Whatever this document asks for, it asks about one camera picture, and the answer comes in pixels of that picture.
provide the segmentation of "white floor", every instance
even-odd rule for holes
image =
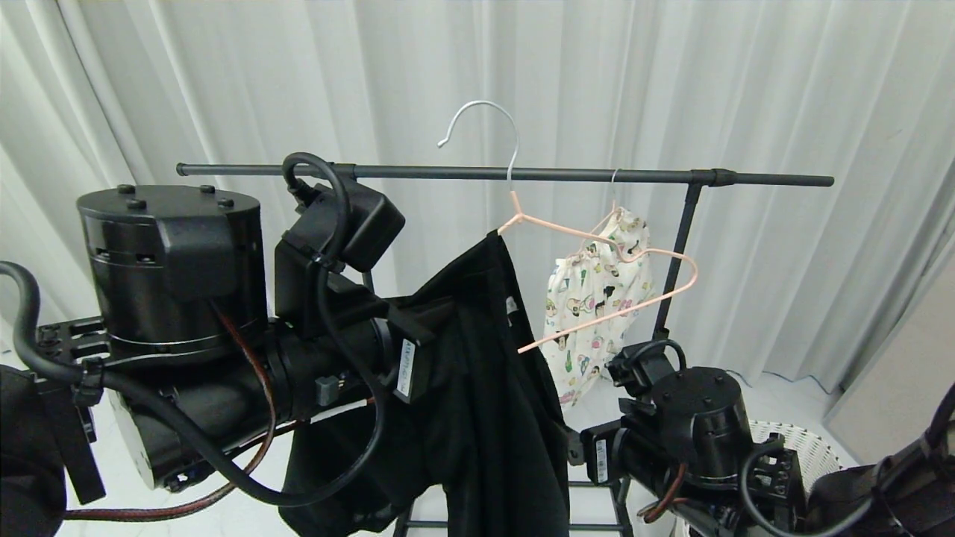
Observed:
[[[821,434],[836,448],[843,465],[852,464],[846,452],[834,443],[832,437],[820,425],[830,407],[832,398],[824,394],[814,381],[805,379],[792,383],[777,376],[764,375],[755,387],[743,385],[746,407],[751,419],[765,419],[793,423]],[[617,397],[625,395],[620,389],[603,384],[588,394],[578,407],[566,416],[575,429],[615,419]],[[220,486],[221,478],[213,477],[180,495],[164,491],[148,491],[127,455],[126,447],[116,430],[113,416],[108,408],[96,409],[97,431],[100,440],[94,444],[95,456],[100,464],[109,497],[93,504],[102,507],[155,507],[183,503]],[[285,474],[289,438],[279,439],[272,448],[255,477],[264,483],[280,487]],[[585,480],[584,470],[571,468],[571,479]],[[634,485],[628,500],[631,512],[651,501],[651,496],[639,485]],[[574,490],[571,493],[572,521],[575,523],[613,523],[613,510],[605,490]],[[423,520],[444,520],[446,511],[443,494],[439,488],[429,490],[415,505],[414,517]],[[653,526],[638,524],[638,536],[669,535],[673,518],[665,517]],[[444,535],[444,530],[413,529],[411,537]],[[159,536],[281,536],[291,535],[273,507],[262,505],[241,492],[235,492],[206,511],[177,521],[147,525],[67,522],[58,535],[62,536],[109,536],[109,537],[159,537]],[[575,532],[574,537],[608,537],[606,532]]]

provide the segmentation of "cylindrical motor housing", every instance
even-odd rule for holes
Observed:
[[[260,342],[267,314],[255,198],[212,186],[125,184],[76,206],[111,367],[195,364],[234,352],[210,300]]]
[[[688,481],[730,480],[753,450],[739,383],[726,371],[693,367],[660,379],[651,391],[667,452],[688,465]]]

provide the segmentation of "robotic arm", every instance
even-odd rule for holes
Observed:
[[[296,178],[299,163],[321,170],[332,188]],[[90,449],[96,434],[89,411],[105,388],[147,486],[180,491],[218,471],[230,485],[214,494],[235,487],[286,506],[320,502],[348,484],[378,444],[386,401],[420,397],[430,366],[416,360],[413,372],[403,371],[401,346],[427,344],[441,311],[402,311],[340,275],[345,265],[371,269],[404,217],[384,195],[341,181],[313,155],[290,155],[283,173],[300,217],[275,247],[273,319],[265,311],[258,202],[212,186],[123,185],[77,201],[99,317],[37,328],[35,280],[0,262],[0,273],[20,289],[13,343],[31,369],[0,368],[4,535],[56,532],[65,510],[64,468],[81,503],[105,495]],[[678,369],[666,347],[678,354]],[[846,531],[875,510],[870,491],[888,490],[900,468],[936,461],[933,467],[950,471],[950,457],[935,458],[947,447],[926,433],[918,449],[878,469],[871,486],[840,504],[848,513],[814,519],[797,453],[779,438],[753,444],[740,387],[726,372],[688,368],[671,340],[627,347],[608,369],[630,397],[621,399],[619,419],[580,433],[580,451],[594,483],[628,475],[660,498],[643,513],[649,522],[672,510],[707,537],[788,537],[806,529],[856,535]],[[264,454],[275,435],[300,424],[364,404],[375,406],[376,417],[364,453],[312,492],[269,489],[232,461],[260,443]],[[950,393],[940,423],[953,410]],[[98,517],[161,520],[220,497],[179,510]]]

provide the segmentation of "laundry basket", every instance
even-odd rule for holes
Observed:
[[[786,447],[795,449],[799,454],[799,468],[802,470],[802,484],[806,495],[813,490],[813,485],[820,477],[839,471],[841,467],[838,457],[832,447],[821,436],[796,427],[789,423],[775,423],[772,421],[750,420],[750,431],[754,442],[766,440],[770,433],[779,433],[786,439]],[[674,535],[690,537],[690,525],[679,521],[673,531]]]

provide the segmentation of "clothing rack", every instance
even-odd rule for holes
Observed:
[[[504,181],[507,179],[507,168],[500,167],[461,167],[461,166],[379,166],[350,163],[329,163],[335,173],[343,179],[420,179],[420,180],[475,180],[475,181]],[[181,176],[190,175],[229,175],[229,176],[281,176],[282,166],[269,164],[184,164],[176,166]],[[297,166],[296,175],[309,175],[322,178],[322,172],[312,166]],[[690,226],[693,223],[693,214],[700,201],[700,194],[705,186],[729,186],[732,184],[771,184],[782,186],[832,186],[835,181],[830,176],[818,175],[785,175],[785,174],[753,174],[737,173],[722,168],[660,171],[660,170],[611,170],[611,169],[567,169],[567,168],[514,168],[511,178],[514,181],[546,181],[571,183],[609,183],[610,178],[615,183],[662,183],[685,184],[687,194],[683,202],[683,213],[676,231],[676,241],[673,251],[686,253],[687,240],[690,237]],[[669,262],[667,280],[664,283],[663,293],[675,289],[676,278],[680,273],[680,260],[673,258]],[[365,286],[374,291],[374,282],[370,272],[362,274]],[[669,337],[667,316],[669,315],[670,300],[660,303],[656,323],[653,329],[653,339]],[[619,532],[622,537],[633,537],[633,524],[626,512],[626,496],[630,488],[630,479],[623,478],[610,483],[594,485],[590,482],[570,482],[574,488],[607,488],[610,492],[617,524],[571,524],[571,531],[609,531]],[[413,520],[412,509],[402,513],[395,522],[393,537],[407,537],[409,528],[428,527],[446,528],[445,521]]]

